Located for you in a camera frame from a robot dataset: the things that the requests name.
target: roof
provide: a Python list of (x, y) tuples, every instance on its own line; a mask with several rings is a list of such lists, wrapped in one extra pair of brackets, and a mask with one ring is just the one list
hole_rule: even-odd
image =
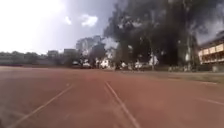
[(209, 48), (209, 47), (212, 47), (212, 46), (222, 44), (223, 42), (221, 42), (220, 40), (224, 40), (224, 31), (219, 32), (216, 35), (216, 37), (213, 38), (212, 40), (209, 40), (209, 41), (203, 43), (202, 45), (200, 45), (200, 48), (204, 49), (204, 48)]

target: running track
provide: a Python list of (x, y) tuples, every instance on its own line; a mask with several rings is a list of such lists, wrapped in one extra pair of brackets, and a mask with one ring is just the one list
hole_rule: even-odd
[(0, 128), (223, 128), (223, 85), (0, 67)]

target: car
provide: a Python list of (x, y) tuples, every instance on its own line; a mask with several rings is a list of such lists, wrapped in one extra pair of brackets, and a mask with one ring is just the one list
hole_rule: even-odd
[(82, 64), (82, 67), (85, 68), (85, 69), (90, 69), (91, 65), (90, 65), (90, 63), (85, 62), (85, 63)]

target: grass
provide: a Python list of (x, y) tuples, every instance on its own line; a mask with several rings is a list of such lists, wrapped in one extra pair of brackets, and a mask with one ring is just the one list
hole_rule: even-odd
[(130, 72), (130, 73), (150, 75), (156, 78), (183, 79), (183, 80), (224, 84), (224, 73), (209, 73), (209, 72), (200, 72), (200, 73), (181, 72), (179, 73), (179, 72), (150, 72), (150, 71)]

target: white cloud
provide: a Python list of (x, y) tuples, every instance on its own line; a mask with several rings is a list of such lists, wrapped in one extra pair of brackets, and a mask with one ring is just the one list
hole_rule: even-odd
[(65, 17), (65, 23), (67, 25), (72, 25), (72, 21), (70, 20), (70, 18), (68, 16)]
[(82, 26), (83, 27), (94, 27), (97, 22), (98, 22), (98, 17), (97, 16), (91, 16), (88, 14), (83, 14), (80, 17), (80, 20), (82, 21)]

